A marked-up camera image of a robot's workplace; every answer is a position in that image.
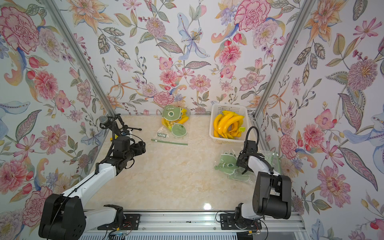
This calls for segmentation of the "zip-top bag bananas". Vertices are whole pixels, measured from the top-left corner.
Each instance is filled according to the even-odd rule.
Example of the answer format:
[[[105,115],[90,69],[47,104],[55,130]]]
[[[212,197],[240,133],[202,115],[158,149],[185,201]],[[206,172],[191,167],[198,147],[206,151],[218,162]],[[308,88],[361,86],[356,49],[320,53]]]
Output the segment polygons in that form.
[[[151,140],[157,143],[187,146],[189,119],[190,112],[186,108],[165,106],[161,118],[162,126]]]
[[[237,159],[234,152],[224,152],[220,155],[220,159],[214,166],[214,169],[225,174],[230,180],[250,182],[252,178],[248,173],[243,174],[245,169],[237,166]]]
[[[276,152],[259,150],[259,153],[262,154],[265,160],[274,168],[275,174],[282,174],[281,170],[281,161],[279,160],[279,156]]]

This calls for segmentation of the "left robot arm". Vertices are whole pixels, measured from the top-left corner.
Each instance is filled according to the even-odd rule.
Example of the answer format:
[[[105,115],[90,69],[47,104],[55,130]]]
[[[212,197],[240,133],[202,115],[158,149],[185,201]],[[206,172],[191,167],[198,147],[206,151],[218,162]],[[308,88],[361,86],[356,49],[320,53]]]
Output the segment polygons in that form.
[[[39,227],[39,236],[47,240],[78,240],[88,230],[103,225],[119,230],[125,224],[123,207],[104,205],[102,208],[85,211],[87,202],[107,182],[123,170],[128,162],[146,152],[146,143],[135,142],[129,136],[120,136],[112,141],[107,156],[96,163],[95,170],[74,187],[62,194],[52,194],[45,200]]]

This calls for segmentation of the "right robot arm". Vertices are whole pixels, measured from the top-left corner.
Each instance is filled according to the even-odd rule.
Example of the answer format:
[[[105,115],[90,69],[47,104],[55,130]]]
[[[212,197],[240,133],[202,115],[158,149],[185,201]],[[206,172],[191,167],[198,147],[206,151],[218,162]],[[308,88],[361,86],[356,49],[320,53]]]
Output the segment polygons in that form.
[[[260,136],[259,130],[249,128],[236,165],[244,168],[242,174],[254,173],[257,177],[252,201],[240,203],[235,210],[235,221],[244,224],[246,221],[258,220],[264,216],[287,220],[291,217],[292,181],[290,177],[279,174],[258,150],[259,139],[249,140],[252,130]]]

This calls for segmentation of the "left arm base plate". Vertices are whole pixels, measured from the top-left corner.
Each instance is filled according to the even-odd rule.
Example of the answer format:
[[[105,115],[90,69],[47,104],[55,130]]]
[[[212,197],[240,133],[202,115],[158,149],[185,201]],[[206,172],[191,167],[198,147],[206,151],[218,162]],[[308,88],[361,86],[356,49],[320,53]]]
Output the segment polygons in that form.
[[[117,205],[104,205],[104,207],[114,209],[117,211],[114,220],[105,225],[97,227],[97,230],[118,230],[118,231],[131,231],[138,230],[140,223],[140,214],[127,214],[124,213],[124,209]]]

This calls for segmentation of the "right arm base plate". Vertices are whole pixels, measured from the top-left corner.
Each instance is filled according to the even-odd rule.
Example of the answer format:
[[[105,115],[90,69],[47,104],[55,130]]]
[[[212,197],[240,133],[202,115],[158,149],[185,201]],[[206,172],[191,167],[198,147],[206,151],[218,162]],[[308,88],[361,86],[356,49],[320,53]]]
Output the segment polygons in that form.
[[[262,229],[259,219],[246,219],[241,215],[241,206],[237,206],[232,212],[217,212],[217,221],[222,230],[257,231]]]

